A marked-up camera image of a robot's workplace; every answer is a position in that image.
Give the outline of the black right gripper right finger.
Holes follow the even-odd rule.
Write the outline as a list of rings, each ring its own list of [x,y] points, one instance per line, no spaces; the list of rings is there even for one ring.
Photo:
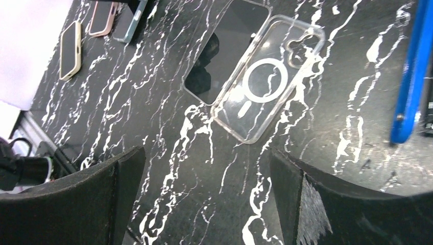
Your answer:
[[[272,149],[272,187],[285,244],[432,244],[432,193],[368,189]]]

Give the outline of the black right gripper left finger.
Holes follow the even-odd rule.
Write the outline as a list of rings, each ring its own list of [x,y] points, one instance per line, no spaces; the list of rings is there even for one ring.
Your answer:
[[[125,152],[17,194],[1,194],[1,244],[121,244],[146,152]]]

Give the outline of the clear magsafe phone case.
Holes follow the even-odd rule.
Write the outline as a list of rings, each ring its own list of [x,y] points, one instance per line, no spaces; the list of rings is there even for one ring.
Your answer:
[[[270,17],[211,106],[213,120],[241,143],[257,142],[324,43],[317,25]]]

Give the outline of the phone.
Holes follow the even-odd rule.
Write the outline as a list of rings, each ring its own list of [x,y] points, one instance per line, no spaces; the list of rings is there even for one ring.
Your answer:
[[[148,0],[130,1],[121,11],[112,37],[122,43],[129,43],[138,26]]]
[[[81,68],[81,23],[74,20],[60,36],[59,79],[69,80]]]
[[[270,14],[264,5],[232,1],[186,76],[185,89],[212,105]]]
[[[111,32],[118,5],[118,2],[95,1],[88,31],[91,37],[101,37]]]

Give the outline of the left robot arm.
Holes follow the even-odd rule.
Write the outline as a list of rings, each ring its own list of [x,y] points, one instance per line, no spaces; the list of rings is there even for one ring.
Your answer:
[[[14,152],[17,142],[23,142],[29,150],[25,156]],[[33,145],[26,138],[16,138],[7,142],[1,138],[1,190],[12,191],[19,184],[39,185],[60,179],[77,169],[59,148],[53,148],[42,141],[32,155]]]

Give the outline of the phone in beige case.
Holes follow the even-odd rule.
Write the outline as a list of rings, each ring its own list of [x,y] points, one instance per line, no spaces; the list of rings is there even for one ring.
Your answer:
[[[81,23],[74,20],[60,36],[59,79],[69,80],[81,68]]]

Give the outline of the blue phone case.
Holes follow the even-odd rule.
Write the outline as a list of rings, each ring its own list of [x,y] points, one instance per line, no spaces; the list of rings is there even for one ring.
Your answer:
[[[412,134],[431,50],[432,1],[418,1],[390,131],[392,144],[404,143]]]

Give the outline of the phone in pink case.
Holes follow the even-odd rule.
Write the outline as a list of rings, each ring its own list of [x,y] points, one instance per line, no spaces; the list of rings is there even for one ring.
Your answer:
[[[91,37],[101,37],[111,32],[118,5],[118,2],[95,1],[88,31]]]

